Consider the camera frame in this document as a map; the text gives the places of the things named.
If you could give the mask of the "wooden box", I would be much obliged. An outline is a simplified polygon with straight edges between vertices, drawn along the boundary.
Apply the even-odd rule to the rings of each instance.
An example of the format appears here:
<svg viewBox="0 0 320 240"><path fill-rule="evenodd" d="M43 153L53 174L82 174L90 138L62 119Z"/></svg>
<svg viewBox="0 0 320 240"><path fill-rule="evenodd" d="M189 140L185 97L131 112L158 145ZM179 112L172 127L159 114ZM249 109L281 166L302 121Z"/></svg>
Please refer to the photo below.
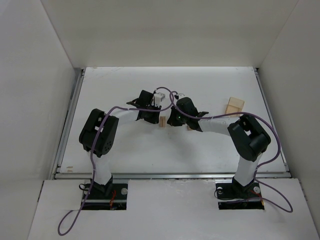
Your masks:
<svg viewBox="0 0 320 240"><path fill-rule="evenodd" d="M225 108L225 114L237 113L230 115L230 117L240 117L241 114L239 112L242 112L244 105L244 100L230 97Z"/></svg>

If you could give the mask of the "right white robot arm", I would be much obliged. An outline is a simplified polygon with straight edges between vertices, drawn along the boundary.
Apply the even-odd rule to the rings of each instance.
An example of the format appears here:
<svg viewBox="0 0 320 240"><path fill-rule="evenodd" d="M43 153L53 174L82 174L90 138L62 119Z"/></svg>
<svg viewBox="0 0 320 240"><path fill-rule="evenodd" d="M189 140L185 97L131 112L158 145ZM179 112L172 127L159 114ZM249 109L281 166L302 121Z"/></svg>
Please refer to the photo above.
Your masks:
<svg viewBox="0 0 320 240"><path fill-rule="evenodd" d="M172 127L187 125L198 132L229 136L239 154L239 162L232 182L227 187L232 199L247 198L259 160L271 143L271 138L252 115L208 118L205 117L207 114L205 111L199 112L189 97L183 97L171 107L167 124Z"/></svg>

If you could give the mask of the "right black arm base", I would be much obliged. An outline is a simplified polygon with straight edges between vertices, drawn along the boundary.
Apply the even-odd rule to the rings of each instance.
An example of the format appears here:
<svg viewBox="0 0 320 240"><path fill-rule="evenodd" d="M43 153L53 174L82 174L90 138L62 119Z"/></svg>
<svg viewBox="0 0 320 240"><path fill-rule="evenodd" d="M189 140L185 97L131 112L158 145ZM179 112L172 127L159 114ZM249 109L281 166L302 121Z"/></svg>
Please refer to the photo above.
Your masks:
<svg viewBox="0 0 320 240"><path fill-rule="evenodd" d="M236 180L216 181L214 196L219 210L264 210L261 188L254 180L242 186Z"/></svg>

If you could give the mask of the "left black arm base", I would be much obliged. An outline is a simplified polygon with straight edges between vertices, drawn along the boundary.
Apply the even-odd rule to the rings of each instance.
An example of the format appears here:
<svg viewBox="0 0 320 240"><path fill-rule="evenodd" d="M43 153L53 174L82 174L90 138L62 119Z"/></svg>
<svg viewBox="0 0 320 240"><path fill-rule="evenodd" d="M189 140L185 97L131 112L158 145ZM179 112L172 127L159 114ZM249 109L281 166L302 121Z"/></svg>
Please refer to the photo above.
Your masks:
<svg viewBox="0 0 320 240"><path fill-rule="evenodd" d="M112 178L106 185L93 184L90 193L85 197L90 188L91 181L81 183L79 189L82 191L80 205L82 210L123 211L127 209L128 183L114 181Z"/></svg>

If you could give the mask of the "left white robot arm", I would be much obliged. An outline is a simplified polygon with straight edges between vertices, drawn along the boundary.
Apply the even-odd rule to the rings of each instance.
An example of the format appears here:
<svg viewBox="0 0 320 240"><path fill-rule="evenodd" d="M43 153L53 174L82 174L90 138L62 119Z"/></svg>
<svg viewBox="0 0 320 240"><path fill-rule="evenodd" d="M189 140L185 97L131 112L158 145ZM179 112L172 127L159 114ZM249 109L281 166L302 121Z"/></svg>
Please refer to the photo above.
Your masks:
<svg viewBox="0 0 320 240"><path fill-rule="evenodd" d="M118 127L144 120L158 124L161 103L165 94L142 90L139 97L127 102L123 107L113 107L108 112L93 109L79 135L79 142L88 152L92 163L90 193L107 197L112 191L113 176L106 159L111 150Z"/></svg>

